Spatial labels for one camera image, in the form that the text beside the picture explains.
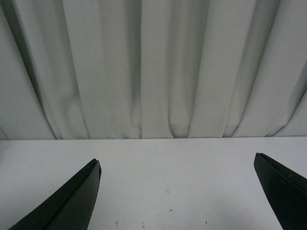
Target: fabric backdrop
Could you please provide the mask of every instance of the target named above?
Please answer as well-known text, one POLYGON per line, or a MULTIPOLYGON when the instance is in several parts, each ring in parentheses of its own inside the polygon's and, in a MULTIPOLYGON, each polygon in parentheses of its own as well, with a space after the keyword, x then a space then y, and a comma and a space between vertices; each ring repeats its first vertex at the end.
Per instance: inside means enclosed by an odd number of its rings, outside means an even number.
POLYGON ((306 0, 7 0, 0 139, 307 136, 306 0))

